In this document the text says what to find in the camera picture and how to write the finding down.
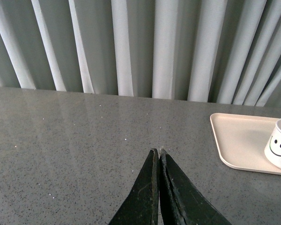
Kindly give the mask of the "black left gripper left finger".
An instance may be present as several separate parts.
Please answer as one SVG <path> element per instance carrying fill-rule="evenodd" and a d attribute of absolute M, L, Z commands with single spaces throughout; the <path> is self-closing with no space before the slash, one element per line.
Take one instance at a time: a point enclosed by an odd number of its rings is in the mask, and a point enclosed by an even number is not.
<path fill-rule="evenodd" d="M 160 164 L 157 149 L 151 149 L 134 185 L 110 225 L 158 224 Z"/>

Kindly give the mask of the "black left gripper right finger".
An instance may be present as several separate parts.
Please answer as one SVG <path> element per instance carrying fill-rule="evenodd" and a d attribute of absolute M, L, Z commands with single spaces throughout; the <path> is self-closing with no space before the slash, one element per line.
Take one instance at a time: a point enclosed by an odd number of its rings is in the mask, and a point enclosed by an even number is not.
<path fill-rule="evenodd" d="M 160 207 L 165 225 L 230 225 L 195 187 L 174 159 L 161 149 Z"/>

